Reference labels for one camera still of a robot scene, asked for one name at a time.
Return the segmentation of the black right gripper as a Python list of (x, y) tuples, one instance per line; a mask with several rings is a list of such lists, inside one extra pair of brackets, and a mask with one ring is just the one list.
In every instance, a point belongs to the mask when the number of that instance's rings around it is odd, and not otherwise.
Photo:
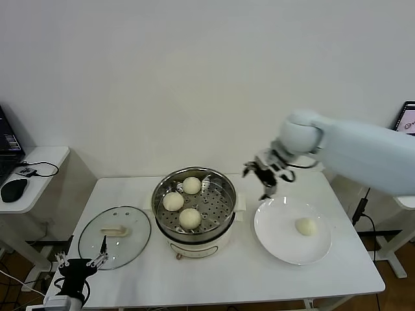
[(260, 180), (263, 186), (263, 194), (260, 200), (271, 199), (277, 191), (277, 176), (281, 169), (276, 165), (264, 166), (255, 161), (249, 161), (244, 164), (243, 177), (248, 174), (254, 174)]

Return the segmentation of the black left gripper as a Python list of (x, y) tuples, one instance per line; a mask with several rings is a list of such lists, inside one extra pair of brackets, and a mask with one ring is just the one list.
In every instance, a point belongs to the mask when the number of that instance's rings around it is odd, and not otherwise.
[(99, 254), (93, 259), (72, 259), (70, 248), (73, 236), (64, 242), (62, 249), (55, 254), (60, 275), (64, 278), (59, 295), (84, 297), (83, 290), (86, 279), (94, 275), (108, 260), (107, 236), (104, 235)]

